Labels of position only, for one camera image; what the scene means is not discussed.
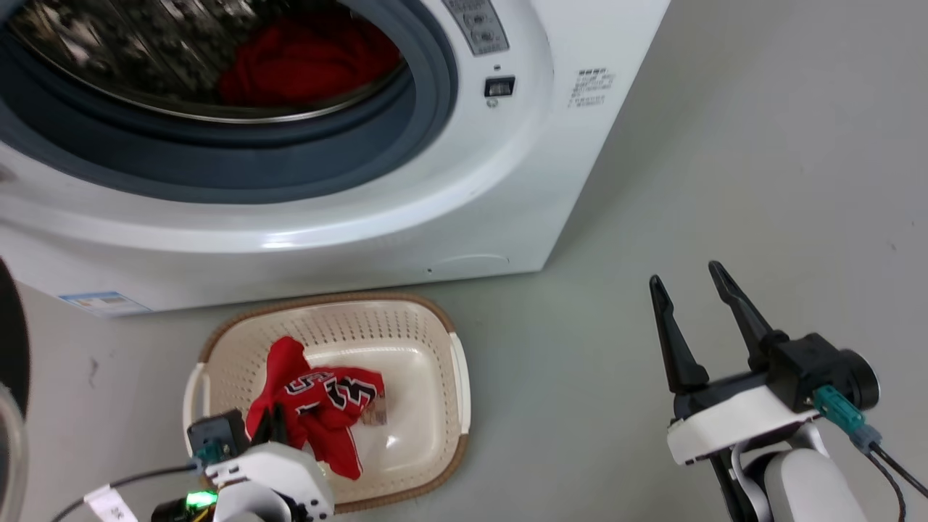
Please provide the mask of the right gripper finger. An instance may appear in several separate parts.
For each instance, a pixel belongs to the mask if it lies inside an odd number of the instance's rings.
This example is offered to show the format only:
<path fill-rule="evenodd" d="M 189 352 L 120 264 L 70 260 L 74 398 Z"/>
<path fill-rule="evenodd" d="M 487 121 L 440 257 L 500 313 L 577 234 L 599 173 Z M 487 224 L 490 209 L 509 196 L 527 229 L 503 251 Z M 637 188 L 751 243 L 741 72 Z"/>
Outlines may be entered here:
<path fill-rule="evenodd" d="M 659 276 L 650 278 L 650 296 L 663 358 L 668 388 L 673 394 L 689 394 L 704 389 L 709 376 L 696 363 L 674 316 L 675 307 Z"/>
<path fill-rule="evenodd" d="M 712 260 L 707 268 L 717 294 L 729 306 L 745 340 L 750 370 L 753 373 L 768 370 L 770 350 L 783 341 L 789 341 L 789 336 L 769 324 L 722 263 Z"/>

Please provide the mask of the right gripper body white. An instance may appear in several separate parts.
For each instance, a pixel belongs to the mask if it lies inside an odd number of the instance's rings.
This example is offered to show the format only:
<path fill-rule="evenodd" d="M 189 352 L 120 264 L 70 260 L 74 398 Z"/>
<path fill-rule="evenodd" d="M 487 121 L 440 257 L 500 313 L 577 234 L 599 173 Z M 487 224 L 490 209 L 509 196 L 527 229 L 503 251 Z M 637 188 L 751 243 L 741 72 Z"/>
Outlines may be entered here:
<path fill-rule="evenodd" d="M 674 420 L 667 429 L 667 445 L 677 465 L 748 442 L 792 424 L 805 423 L 818 413 L 802 405 L 793 412 L 766 383 L 768 374 L 741 373 L 702 386 L 683 386 L 668 377 L 674 394 Z"/>

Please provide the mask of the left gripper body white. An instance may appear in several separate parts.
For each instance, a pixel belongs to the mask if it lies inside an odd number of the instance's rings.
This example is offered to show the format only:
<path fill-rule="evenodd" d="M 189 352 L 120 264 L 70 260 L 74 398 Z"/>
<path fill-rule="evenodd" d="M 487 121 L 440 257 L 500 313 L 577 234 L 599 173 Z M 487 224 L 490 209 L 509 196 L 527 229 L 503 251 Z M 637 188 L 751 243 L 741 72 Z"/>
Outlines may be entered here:
<path fill-rule="evenodd" d="M 312 454 L 268 442 L 211 465 L 212 521 L 331 521 L 334 492 Z"/>

